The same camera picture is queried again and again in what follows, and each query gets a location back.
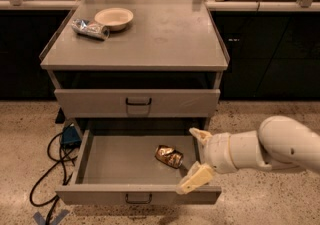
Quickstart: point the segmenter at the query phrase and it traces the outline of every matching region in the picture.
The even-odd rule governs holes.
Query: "white plate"
[[[110,31],[118,31],[124,29],[133,19],[133,13],[123,8],[109,8],[98,12],[94,19],[108,26]]]

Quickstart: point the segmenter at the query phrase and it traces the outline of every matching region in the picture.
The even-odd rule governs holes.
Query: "closed drawer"
[[[57,89],[66,117],[211,117],[220,91]]]
[[[178,195],[176,185],[187,174],[195,161],[201,162],[202,149],[185,130],[196,122],[170,121],[172,130],[161,131],[162,120],[153,120],[145,126],[135,124],[136,130],[118,130],[110,133],[110,128],[121,127],[117,119],[108,121],[100,131],[98,126],[86,130],[79,158],[70,185],[60,186],[58,195],[66,204],[214,204],[221,193],[217,186],[205,185],[187,195]],[[184,154],[182,166],[171,168],[155,157],[159,145],[174,147]]]

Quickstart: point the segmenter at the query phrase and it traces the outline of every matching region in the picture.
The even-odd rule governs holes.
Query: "open drawer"
[[[82,141],[70,185],[58,195],[66,204],[214,204],[220,187],[205,185],[178,195],[176,185],[202,152],[188,132],[198,119],[95,119]],[[179,169],[155,158],[159,145],[184,154]]]

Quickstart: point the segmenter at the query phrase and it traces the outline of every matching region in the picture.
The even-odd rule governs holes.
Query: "brown can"
[[[168,147],[165,145],[160,145],[156,149],[155,157],[162,163],[176,169],[181,166],[183,161],[182,153],[180,153],[172,147]]]

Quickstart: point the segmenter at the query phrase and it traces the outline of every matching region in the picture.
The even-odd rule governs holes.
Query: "black cabinet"
[[[212,12],[231,58],[221,98],[320,98],[319,15]]]
[[[39,55],[69,11],[0,11],[0,99],[51,99]]]

